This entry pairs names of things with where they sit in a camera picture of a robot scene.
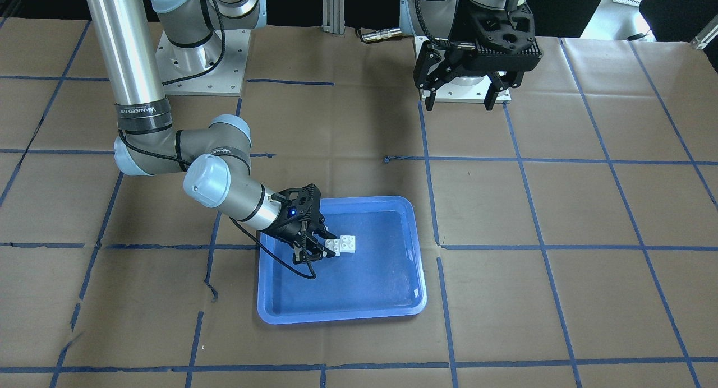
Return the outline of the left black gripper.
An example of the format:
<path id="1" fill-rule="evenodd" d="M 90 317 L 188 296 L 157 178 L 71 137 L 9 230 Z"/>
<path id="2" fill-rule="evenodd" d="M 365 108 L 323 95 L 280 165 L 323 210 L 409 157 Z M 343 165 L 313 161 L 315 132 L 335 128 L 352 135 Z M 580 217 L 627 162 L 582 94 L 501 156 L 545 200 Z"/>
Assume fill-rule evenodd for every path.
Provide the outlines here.
<path id="1" fill-rule="evenodd" d="M 417 89 L 430 91 L 424 102 L 426 110 L 433 110 L 436 91 L 442 86 L 457 77 L 477 74 L 486 74 L 490 80 L 483 104 L 486 110 L 493 110 L 499 94 L 519 87 L 524 72 L 536 68 L 543 57 L 528 4 L 506 12 L 461 1 L 452 26 L 452 41 L 467 43 L 472 49 L 455 45 L 442 50 L 430 40 L 421 45 L 413 80 Z"/>

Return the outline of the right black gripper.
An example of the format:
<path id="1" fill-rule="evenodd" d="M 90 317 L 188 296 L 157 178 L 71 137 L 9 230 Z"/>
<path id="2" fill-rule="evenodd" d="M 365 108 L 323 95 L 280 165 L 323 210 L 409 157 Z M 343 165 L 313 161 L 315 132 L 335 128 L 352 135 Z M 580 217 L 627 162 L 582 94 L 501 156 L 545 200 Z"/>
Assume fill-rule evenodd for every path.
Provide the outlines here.
<path id="1" fill-rule="evenodd" d="M 294 247 L 293 264 L 310 263 L 338 255 L 330 247 L 310 245 L 316 243 L 317 239 L 338 239 L 325 225 L 325 217 L 320 212 L 321 192 L 318 186 L 310 183 L 302 188 L 284 189 L 272 194 L 271 198 L 280 202 L 280 211 L 277 219 L 264 229 L 264 234 L 290 246 L 299 246 L 302 237 L 306 238 L 307 248 Z"/>

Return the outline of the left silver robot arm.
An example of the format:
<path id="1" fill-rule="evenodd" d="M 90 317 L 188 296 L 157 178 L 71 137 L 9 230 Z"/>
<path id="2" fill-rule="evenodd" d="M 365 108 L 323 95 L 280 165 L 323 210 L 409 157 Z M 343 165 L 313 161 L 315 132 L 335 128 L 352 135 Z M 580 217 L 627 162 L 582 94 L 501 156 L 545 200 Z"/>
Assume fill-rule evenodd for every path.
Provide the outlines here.
<path id="1" fill-rule="evenodd" d="M 400 30 L 422 37 L 415 87 L 431 110 L 439 89 L 457 78 L 488 78 L 492 110 L 500 93 L 522 84 L 543 53 L 527 0 L 401 0 Z"/>

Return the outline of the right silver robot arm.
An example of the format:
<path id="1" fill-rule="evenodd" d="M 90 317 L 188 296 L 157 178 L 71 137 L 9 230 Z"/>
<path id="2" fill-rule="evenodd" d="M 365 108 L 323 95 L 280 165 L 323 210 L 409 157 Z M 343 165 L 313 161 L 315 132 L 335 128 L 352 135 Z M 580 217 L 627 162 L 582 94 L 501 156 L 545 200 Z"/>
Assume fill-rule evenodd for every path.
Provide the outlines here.
<path id="1" fill-rule="evenodd" d="M 190 198 L 293 249 L 295 264 L 336 257 L 335 235 L 320 211 L 318 186 L 272 191 L 251 175 L 249 125 L 222 114 L 202 129 L 173 126 L 167 86 L 184 89 L 199 78 L 218 92 L 232 66 L 227 30 L 266 23 L 265 0 L 87 0 L 115 98 L 121 173 L 183 172 Z"/>

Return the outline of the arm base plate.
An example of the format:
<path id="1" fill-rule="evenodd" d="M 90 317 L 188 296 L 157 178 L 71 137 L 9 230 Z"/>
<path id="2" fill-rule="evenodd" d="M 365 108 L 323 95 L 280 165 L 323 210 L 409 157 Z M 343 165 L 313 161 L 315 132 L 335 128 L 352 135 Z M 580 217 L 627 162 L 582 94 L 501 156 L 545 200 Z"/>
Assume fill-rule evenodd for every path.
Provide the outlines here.
<path id="1" fill-rule="evenodd" d="M 424 41 L 427 41 L 426 37 L 414 37 L 413 45 L 415 46 L 415 56 L 418 62 L 418 56 L 420 56 L 421 46 Z M 488 87 L 491 85 L 490 78 L 488 76 L 482 77 L 457 77 L 450 83 L 445 84 L 436 91 L 434 102 L 436 103 L 474 103 L 483 104 L 485 97 L 487 96 Z M 421 91 L 421 101 L 425 101 L 426 97 L 430 95 L 430 91 Z M 506 89 L 497 94 L 496 103 L 510 103 L 512 96 L 510 90 Z"/>
<path id="2" fill-rule="evenodd" d="M 164 85 L 167 96 L 241 96 L 250 48 L 251 30 L 226 30 L 222 61 L 220 30 L 195 48 L 180 48 L 170 43 L 162 33 L 156 51 L 160 77 L 163 82 L 212 71 L 200 77 Z"/>

